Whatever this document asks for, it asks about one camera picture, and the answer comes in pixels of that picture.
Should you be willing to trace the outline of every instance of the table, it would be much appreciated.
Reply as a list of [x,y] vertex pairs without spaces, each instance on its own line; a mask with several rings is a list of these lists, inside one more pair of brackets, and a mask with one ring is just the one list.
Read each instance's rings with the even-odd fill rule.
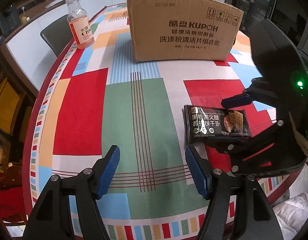
[[[69,43],[46,77],[30,118],[23,159],[29,214],[52,174],[76,175],[111,145],[121,160],[107,195],[97,202],[113,240],[196,236],[208,202],[196,191],[185,161],[182,108],[221,107],[260,76],[247,36],[239,32],[226,61],[133,62],[126,4],[104,8],[91,20],[95,43]],[[246,110],[252,135],[275,122],[275,109],[255,102]],[[230,174],[228,155],[197,145],[214,168]],[[260,179],[270,202],[299,172]],[[82,236],[75,198],[74,231]],[[234,217],[235,196],[228,220]]]

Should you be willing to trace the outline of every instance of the red cloth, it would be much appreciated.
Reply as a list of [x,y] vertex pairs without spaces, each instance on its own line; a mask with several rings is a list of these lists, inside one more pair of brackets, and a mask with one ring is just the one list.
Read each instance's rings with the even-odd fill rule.
[[0,218],[15,214],[25,215],[22,187],[0,190]]

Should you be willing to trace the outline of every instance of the beige cloth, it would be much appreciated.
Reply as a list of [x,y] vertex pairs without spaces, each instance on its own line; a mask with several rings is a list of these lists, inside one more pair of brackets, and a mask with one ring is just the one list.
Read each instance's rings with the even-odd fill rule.
[[304,138],[304,136],[302,134],[300,134],[296,128],[295,128],[295,123],[293,121],[293,118],[291,116],[291,113],[289,112],[289,116],[290,116],[290,121],[292,124],[292,129],[294,132],[294,136],[296,139],[296,142],[298,143],[298,145],[301,147],[302,151],[304,152],[304,154],[306,156],[308,156],[308,140]]

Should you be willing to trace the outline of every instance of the snack package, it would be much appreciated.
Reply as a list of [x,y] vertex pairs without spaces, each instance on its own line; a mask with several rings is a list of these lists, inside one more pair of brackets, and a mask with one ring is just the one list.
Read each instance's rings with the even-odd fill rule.
[[187,144],[214,139],[249,140],[250,129],[244,110],[184,106]]

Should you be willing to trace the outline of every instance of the green rectangle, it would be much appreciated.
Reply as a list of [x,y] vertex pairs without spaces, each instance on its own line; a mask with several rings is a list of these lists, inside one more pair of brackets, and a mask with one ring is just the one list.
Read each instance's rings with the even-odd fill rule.
[[189,224],[187,223],[187,219],[181,221],[182,225],[182,233],[183,235],[189,234]]
[[108,226],[108,232],[109,232],[110,239],[116,240],[114,226],[112,226],[112,225],[107,225],[107,226]]
[[150,226],[143,226],[144,235],[146,240],[152,240],[152,233]]

